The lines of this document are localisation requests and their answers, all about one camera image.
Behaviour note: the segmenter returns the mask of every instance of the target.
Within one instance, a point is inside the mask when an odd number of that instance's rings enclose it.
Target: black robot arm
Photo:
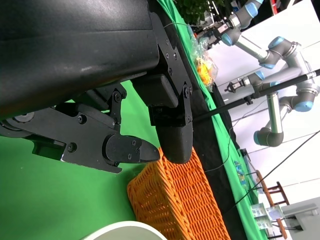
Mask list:
[[[0,5],[0,135],[33,141],[34,154],[113,173],[121,162],[156,161],[155,146],[120,135],[120,82],[131,79],[165,156],[190,159],[192,86],[146,0]]]

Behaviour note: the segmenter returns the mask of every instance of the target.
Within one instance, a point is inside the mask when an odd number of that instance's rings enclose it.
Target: wire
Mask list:
[[[259,103],[258,106],[256,106],[254,109],[248,111],[247,113],[245,113],[241,118],[238,119],[238,121],[236,121],[236,123],[230,127],[229,129],[229,136],[230,136],[230,133],[231,133],[231,130],[240,122],[240,120],[244,119],[246,117],[246,115],[248,115],[249,113],[253,112],[254,110],[256,110],[258,107],[260,107],[261,104],[263,104],[265,101],[267,100],[264,100],[262,102]],[[230,157],[230,143],[231,143],[231,137],[229,137],[229,143],[228,143],[228,154],[227,154],[227,157],[226,157],[226,160],[218,167],[214,168],[214,169],[210,169],[210,170],[207,170],[207,171],[204,171],[205,173],[208,173],[208,172],[212,172],[214,170],[217,170],[219,168],[221,168],[222,166],[224,166],[226,164],[226,162],[229,160],[229,157]]]
[[[209,27],[210,26],[210,24],[209,25],[189,25],[189,24],[181,23],[181,22],[171,22],[171,23],[165,25],[163,28],[165,29],[166,27],[169,27],[172,24],[179,24],[179,25],[190,26],[190,27]]]
[[[228,212],[230,212],[234,207],[237,206],[238,203],[242,201],[248,194],[256,188],[263,180],[266,179],[270,174],[272,174],[278,167],[280,167],[288,158],[290,158],[296,151],[298,151],[303,145],[305,145],[307,142],[309,142],[314,136],[316,136],[318,133],[320,133],[320,130],[317,131],[315,134],[313,134],[311,137],[309,137],[307,140],[305,140],[300,146],[298,146],[293,152],[291,152],[284,160],[282,160],[275,168],[273,168],[267,175],[265,175],[256,185],[254,185],[242,198],[240,198],[228,211],[226,211],[223,215],[226,215]]]
[[[280,226],[277,225],[277,224],[272,224],[272,226],[275,226],[275,227],[280,228]],[[283,226],[283,228],[284,228],[285,230],[297,230],[296,227],[286,227],[286,226]]]

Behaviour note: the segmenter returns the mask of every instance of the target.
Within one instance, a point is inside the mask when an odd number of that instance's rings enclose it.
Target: orange wicker basket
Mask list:
[[[148,164],[127,187],[137,221],[168,240],[230,240],[201,162],[192,149],[187,164]]]

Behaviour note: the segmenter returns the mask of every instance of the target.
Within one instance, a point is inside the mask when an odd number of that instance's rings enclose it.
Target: green cloth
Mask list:
[[[148,108],[123,83],[121,133],[159,146]],[[0,137],[0,239],[80,240],[112,223],[134,221],[127,185],[143,164],[113,174],[32,154],[33,143]]]
[[[185,21],[180,16],[178,10],[176,9],[174,3],[172,0],[158,0],[158,2],[161,4],[165,12],[168,14],[168,16],[171,18],[171,21],[173,23],[182,23],[185,24]],[[209,110],[213,110],[216,108],[216,105],[213,101],[213,99],[210,96],[210,93],[202,83],[194,63],[192,62],[190,56],[192,55],[192,41],[190,39],[190,35],[188,33],[188,28],[186,25],[181,24],[175,24],[175,28],[178,31],[179,37],[182,41],[184,50],[187,53],[188,60],[191,64],[192,70],[194,74],[196,75],[196,79],[200,85],[200,88],[203,92],[205,101],[207,103],[207,106]],[[228,156],[228,143],[229,143],[229,133],[225,128],[225,125],[220,117],[219,114],[212,117],[212,122],[215,129],[215,134],[218,140],[219,149],[221,152],[221,156],[223,161],[227,159]],[[232,141],[230,141],[230,157],[228,161],[224,164],[224,168],[226,170],[230,186],[233,192],[234,200],[237,201],[240,198],[242,198],[246,194],[246,190],[241,186],[240,180],[238,178],[238,174],[235,167],[235,161],[241,163],[242,166],[245,166],[244,159],[242,156],[238,153],[237,149],[235,148]],[[242,220],[242,224],[246,233],[246,236],[248,240],[264,240],[267,239],[266,233],[264,231],[260,231],[255,219],[253,218],[253,215],[251,213],[251,206],[252,202],[250,197],[244,198],[240,203],[237,205],[237,209],[240,215],[240,218]]]

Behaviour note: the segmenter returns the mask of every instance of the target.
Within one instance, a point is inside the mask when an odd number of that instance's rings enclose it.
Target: black pole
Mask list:
[[[201,121],[203,119],[206,119],[206,118],[209,118],[209,117],[211,117],[213,115],[216,115],[216,114],[219,114],[219,113],[223,113],[225,111],[228,111],[229,109],[232,109],[232,108],[235,108],[237,106],[240,106],[240,105],[242,105],[242,104],[244,104],[246,102],[247,101],[244,100],[243,98],[241,98],[239,100],[236,100],[236,101],[233,101],[233,102],[230,102],[227,105],[218,107],[218,108],[216,108],[214,110],[208,111],[208,112],[206,112],[204,114],[201,114],[201,115],[195,117],[192,122],[193,123],[199,122],[199,121]]]
[[[312,72],[315,73],[315,76],[319,76],[320,75],[320,69],[317,69],[317,70],[312,71]],[[211,111],[208,111],[208,112],[206,112],[204,114],[201,114],[201,115],[195,117],[193,119],[193,122],[196,123],[196,122],[199,122],[199,121],[201,121],[203,119],[206,119],[206,118],[209,118],[211,116],[214,116],[216,114],[228,111],[229,109],[238,107],[238,106],[240,106],[240,105],[242,105],[244,103],[247,103],[248,101],[245,100],[247,98],[249,98],[249,99],[258,99],[258,98],[263,97],[263,96],[265,96],[267,94],[271,94],[271,93],[274,93],[274,92],[276,92],[278,90],[285,89],[285,88],[290,87],[292,85],[301,83],[301,82],[303,82],[305,80],[310,79],[310,77],[308,77],[309,74],[310,73],[307,73],[307,74],[304,74],[304,75],[301,75],[301,76],[297,76],[297,77],[295,77],[295,78],[293,78],[291,80],[284,81],[284,82],[282,82],[282,83],[280,83],[278,85],[271,86],[271,87],[269,87],[269,88],[267,88],[265,90],[262,90],[262,91],[260,91],[258,93],[253,93],[253,94],[251,94],[249,96],[246,96],[246,97],[241,98],[239,100],[236,100],[236,101],[233,101],[231,103],[228,103],[227,105],[218,107],[218,108],[216,108],[214,110],[211,110]]]
[[[315,72],[316,76],[320,75],[320,69],[315,70],[313,72]],[[292,85],[301,83],[301,82],[303,82],[305,80],[308,80],[310,78],[310,77],[308,77],[308,74],[310,74],[310,73],[307,73],[307,74],[304,74],[304,75],[301,75],[301,76],[297,76],[297,77],[295,77],[295,78],[293,78],[291,80],[284,81],[284,82],[281,82],[281,83],[279,83],[277,85],[274,85],[274,86],[271,86],[271,87],[269,87],[267,89],[264,89],[264,90],[259,92],[258,98],[259,97],[263,97],[263,96],[268,95],[268,94],[271,94],[271,93],[274,93],[274,92],[276,92],[278,90],[285,89],[285,88],[290,87]]]

